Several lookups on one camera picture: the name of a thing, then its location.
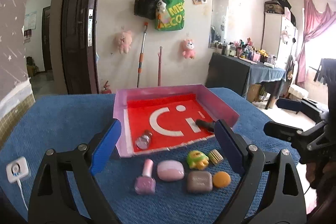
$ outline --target orange round sponge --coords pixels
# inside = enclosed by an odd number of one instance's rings
[[[231,177],[227,172],[219,171],[212,177],[212,182],[217,188],[227,187],[231,183]]]

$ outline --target green toy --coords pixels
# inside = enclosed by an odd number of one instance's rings
[[[187,156],[187,163],[190,169],[203,170],[209,165],[209,158],[201,151],[193,150]]]

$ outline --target pink soap bar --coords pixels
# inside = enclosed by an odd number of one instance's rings
[[[164,181],[176,181],[184,178],[182,163],[176,160],[164,160],[157,165],[157,175]]]

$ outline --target broom handle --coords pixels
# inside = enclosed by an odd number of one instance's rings
[[[137,83],[137,86],[136,86],[137,88],[139,87],[139,84],[140,84],[140,73],[141,73],[142,60],[143,60],[143,49],[145,47],[145,38],[146,38],[148,23],[145,22],[144,25],[146,27],[145,27],[145,30],[143,31],[143,39],[142,39],[142,45],[141,45],[141,52],[140,52],[140,56],[139,56],[138,83]]]

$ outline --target pink curtain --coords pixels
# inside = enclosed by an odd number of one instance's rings
[[[311,39],[318,37],[326,31],[332,24],[336,22],[336,12],[330,9],[329,4],[325,7],[323,14],[319,13],[313,0],[304,0],[304,31],[303,31],[303,44],[301,52],[298,56],[299,71],[297,76],[297,83],[303,86],[306,80],[306,53],[305,44]]]

